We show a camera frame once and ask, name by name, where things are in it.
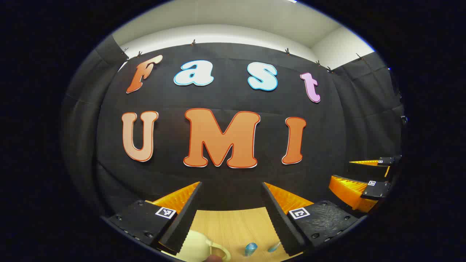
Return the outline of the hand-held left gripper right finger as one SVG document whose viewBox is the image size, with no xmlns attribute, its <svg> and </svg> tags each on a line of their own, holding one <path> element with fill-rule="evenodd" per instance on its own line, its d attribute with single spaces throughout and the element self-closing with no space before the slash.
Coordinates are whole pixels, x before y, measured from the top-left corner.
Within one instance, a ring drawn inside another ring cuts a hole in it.
<svg viewBox="0 0 466 262">
<path fill-rule="evenodd" d="M 355 217 L 328 200 L 294 201 L 291 194 L 263 182 L 262 199 L 273 228 L 291 257 L 312 254 L 358 227 L 367 216 Z"/>
</svg>

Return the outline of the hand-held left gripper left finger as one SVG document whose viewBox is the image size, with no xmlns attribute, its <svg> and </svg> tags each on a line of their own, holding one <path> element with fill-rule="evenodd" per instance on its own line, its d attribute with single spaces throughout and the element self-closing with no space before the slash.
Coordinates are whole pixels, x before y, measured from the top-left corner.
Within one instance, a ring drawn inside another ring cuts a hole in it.
<svg viewBox="0 0 466 262">
<path fill-rule="evenodd" d="M 140 199 L 102 219 L 142 246 L 176 255 L 198 210 L 202 187 L 198 181 L 156 201 Z"/>
</svg>

